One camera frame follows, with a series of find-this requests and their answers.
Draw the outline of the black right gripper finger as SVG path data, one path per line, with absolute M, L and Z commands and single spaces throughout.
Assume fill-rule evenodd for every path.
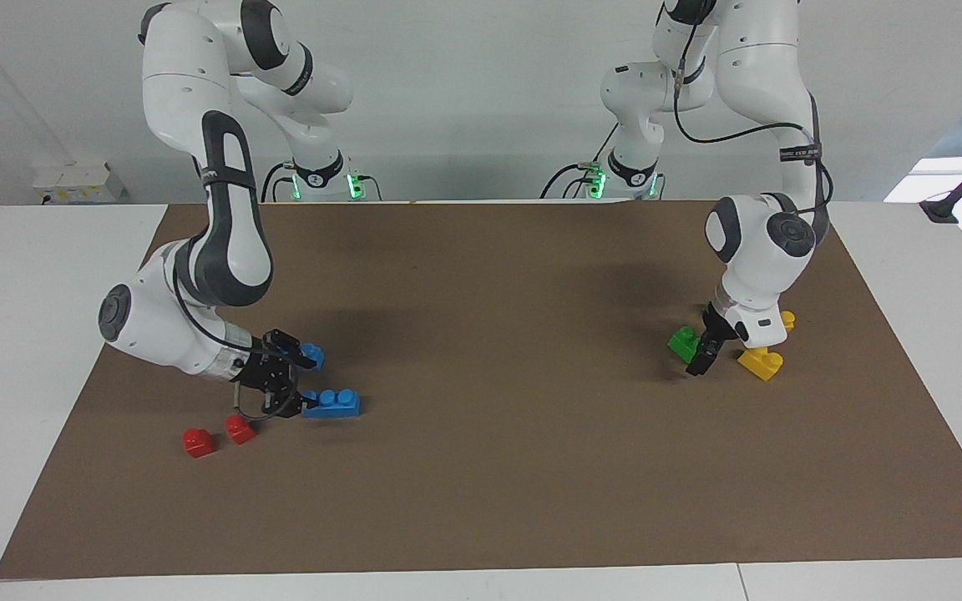
M 264 345 L 302 370 L 318 370 L 318 346 L 300 342 L 284 331 L 271 330 L 264 335 Z
M 268 380 L 264 393 L 264 416 L 290 418 L 301 414 L 305 400 L 294 381 Z

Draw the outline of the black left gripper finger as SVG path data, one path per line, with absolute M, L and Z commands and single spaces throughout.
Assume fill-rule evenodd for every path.
M 691 376 L 702 376 L 702 374 L 706 374 L 718 358 L 718 355 L 718 340 L 700 340 L 697 350 L 686 366 L 686 373 L 691 374 Z

